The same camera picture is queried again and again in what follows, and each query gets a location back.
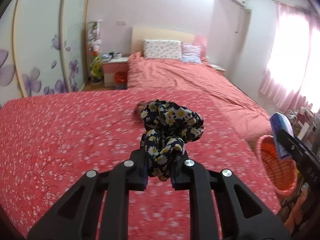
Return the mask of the blue tissue pack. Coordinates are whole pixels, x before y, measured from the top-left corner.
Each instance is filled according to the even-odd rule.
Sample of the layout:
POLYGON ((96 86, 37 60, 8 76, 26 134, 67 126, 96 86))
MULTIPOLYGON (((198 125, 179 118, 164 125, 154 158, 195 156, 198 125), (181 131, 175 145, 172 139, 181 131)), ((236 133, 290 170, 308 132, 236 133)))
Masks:
POLYGON ((283 145, 289 142, 289 135, 294 136, 289 119, 285 115, 277 112, 270 117, 270 123, 278 158, 281 160, 291 159, 292 155, 283 145))

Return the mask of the black daisy scrunchie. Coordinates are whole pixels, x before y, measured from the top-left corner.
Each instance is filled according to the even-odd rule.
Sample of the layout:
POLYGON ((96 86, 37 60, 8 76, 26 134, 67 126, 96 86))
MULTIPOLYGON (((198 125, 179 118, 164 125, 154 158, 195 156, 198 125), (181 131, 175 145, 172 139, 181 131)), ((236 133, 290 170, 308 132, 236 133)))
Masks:
POLYGON ((172 101, 151 100, 139 116, 145 128, 140 140, 149 158, 148 175, 167 181, 171 166, 185 155, 185 146, 204 133, 199 113, 172 101))

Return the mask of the red plaid scrunchie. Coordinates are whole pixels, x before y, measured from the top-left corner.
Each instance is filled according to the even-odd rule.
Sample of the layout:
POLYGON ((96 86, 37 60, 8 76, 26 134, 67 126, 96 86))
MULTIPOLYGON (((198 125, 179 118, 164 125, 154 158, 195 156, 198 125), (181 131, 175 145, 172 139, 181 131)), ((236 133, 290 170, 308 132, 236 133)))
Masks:
POLYGON ((136 108, 135 108, 135 113, 137 116, 140 116, 143 109, 146 107, 146 105, 148 104, 148 102, 146 101, 141 101, 139 102, 137 105, 136 105, 136 108))

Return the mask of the orange plastic laundry basket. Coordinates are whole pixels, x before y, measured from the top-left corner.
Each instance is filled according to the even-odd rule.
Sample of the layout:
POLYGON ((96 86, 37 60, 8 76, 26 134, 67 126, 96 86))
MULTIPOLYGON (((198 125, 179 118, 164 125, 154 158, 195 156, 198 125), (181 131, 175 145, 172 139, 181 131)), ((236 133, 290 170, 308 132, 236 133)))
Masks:
POLYGON ((296 163, 292 159, 279 159, 274 139, 263 135, 255 145, 255 155, 271 180, 279 199, 289 198, 295 191, 298 181, 296 163))

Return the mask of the pink curtain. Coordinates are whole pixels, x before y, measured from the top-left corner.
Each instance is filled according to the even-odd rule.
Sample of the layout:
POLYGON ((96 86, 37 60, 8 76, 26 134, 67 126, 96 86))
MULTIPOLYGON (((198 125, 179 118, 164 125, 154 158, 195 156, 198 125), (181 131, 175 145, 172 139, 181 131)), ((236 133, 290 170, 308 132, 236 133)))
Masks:
POLYGON ((276 2, 274 39, 260 92, 283 112, 319 110, 319 18, 293 5, 276 2))

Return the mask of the bed with salmon duvet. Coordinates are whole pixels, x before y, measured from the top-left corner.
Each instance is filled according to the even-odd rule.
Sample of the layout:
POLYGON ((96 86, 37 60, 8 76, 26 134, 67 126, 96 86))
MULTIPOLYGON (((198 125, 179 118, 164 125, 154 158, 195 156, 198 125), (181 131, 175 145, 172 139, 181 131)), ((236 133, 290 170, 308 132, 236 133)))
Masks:
POLYGON ((270 116, 254 100, 228 81, 207 61, 186 63, 146 59, 141 52, 129 56, 128 88, 172 89, 202 92, 228 118, 249 143, 271 135, 270 116))

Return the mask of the red floral tablecloth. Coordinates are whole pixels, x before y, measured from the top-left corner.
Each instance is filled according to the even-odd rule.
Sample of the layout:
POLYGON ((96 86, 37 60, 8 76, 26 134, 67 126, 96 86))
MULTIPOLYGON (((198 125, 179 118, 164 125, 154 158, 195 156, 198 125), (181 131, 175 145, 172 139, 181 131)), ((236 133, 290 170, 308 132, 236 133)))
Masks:
POLYGON ((139 148, 137 103, 169 100, 199 113, 204 134, 187 144, 207 169, 233 171, 277 213, 263 165, 222 108, 199 92, 111 90, 35 96, 1 108, 1 206, 22 235, 88 170, 105 172, 139 148))

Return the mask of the pink white nightstand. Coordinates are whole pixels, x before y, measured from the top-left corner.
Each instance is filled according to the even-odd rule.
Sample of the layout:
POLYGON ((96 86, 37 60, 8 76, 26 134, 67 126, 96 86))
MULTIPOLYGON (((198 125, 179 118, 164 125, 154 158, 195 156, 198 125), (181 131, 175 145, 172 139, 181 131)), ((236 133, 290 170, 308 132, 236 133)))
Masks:
POLYGON ((104 76, 104 86, 105 87, 114 87, 114 75, 117 72, 127 72, 128 57, 121 57, 119 59, 112 59, 110 61, 104 61, 102 70, 104 76))

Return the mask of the green plush toy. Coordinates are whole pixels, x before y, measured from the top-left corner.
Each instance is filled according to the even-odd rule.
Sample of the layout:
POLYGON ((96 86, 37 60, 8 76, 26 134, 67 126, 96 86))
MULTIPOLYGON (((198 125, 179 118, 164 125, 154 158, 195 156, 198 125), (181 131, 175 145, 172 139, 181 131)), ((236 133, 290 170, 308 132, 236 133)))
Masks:
POLYGON ((99 56, 93 57, 90 68, 91 68, 91 77, 97 80, 103 79, 103 62, 102 58, 99 56))

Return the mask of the white mug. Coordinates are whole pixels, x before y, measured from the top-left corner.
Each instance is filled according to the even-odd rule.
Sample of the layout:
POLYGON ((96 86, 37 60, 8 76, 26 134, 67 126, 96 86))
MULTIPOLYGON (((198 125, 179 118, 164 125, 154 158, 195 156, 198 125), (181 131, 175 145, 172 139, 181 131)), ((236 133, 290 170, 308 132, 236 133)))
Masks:
POLYGON ((115 53, 114 59, 120 59, 122 57, 122 53, 115 53))

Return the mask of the right side nightstand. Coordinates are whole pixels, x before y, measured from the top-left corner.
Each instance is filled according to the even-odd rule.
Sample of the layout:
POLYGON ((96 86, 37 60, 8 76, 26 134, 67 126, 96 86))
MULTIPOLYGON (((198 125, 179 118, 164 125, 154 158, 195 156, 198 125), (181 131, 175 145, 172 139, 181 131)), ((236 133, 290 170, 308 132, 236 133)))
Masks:
POLYGON ((226 70, 216 64, 209 64, 212 68, 214 68, 220 75, 224 76, 226 70))

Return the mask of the white floral pillow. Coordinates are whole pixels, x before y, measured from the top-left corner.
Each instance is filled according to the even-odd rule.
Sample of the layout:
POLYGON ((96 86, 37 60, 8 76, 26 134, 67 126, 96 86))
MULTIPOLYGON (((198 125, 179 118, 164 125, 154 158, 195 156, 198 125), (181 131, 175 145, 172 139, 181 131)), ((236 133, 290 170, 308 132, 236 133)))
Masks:
POLYGON ((147 59, 182 59, 181 41, 143 40, 143 55, 147 59))

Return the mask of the pink striped pillow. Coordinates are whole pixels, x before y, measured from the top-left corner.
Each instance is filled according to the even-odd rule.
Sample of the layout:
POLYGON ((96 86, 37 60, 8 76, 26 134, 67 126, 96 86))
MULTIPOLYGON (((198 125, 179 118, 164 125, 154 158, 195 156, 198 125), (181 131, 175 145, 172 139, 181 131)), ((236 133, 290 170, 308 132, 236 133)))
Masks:
POLYGON ((182 43, 182 62, 201 64, 201 46, 182 43))

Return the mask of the beige pink headboard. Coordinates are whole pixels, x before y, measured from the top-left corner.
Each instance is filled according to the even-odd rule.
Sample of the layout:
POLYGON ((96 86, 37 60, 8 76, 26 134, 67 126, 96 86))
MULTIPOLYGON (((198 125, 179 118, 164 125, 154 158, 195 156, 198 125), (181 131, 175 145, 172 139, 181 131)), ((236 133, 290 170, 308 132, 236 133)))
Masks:
POLYGON ((206 57, 207 38, 182 31, 134 26, 131 35, 131 53, 143 51, 143 40, 178 40, 201 47, 201 57, 206 57))

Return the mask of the plush toy display tube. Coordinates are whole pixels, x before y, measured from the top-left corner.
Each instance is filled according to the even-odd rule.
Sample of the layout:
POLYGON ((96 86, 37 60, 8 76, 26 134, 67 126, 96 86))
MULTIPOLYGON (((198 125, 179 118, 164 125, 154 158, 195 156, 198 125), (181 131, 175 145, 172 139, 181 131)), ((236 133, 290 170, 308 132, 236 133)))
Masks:
POLYGON ((98 21, 91 21, 88 24, 88 31, 87 31, 87 46, 88 51, 92 53, 93 56, 99 56, 101 53, 101 33, 100 33, 100 22, 98 21))

